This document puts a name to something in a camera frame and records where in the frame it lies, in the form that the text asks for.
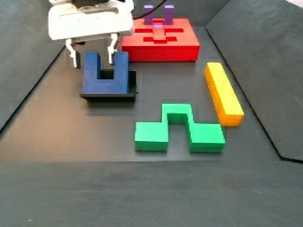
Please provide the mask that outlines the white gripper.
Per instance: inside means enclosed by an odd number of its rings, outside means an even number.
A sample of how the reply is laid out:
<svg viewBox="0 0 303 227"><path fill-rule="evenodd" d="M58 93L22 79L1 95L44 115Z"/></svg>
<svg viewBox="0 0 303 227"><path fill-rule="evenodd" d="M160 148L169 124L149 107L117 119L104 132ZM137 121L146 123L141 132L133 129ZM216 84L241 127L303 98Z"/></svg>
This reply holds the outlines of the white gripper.
<svg viewBox="0 0 303 227"><path fill-rule="evenodd" d="M70 38L109 35L108 61L113 65L113 54L118 35L133 32L133 0L109 0L94 6L76 7L72 3L54 4L48 12L48 35L52 40L65 40L65 46L77 67L76 44Z"/></svg>

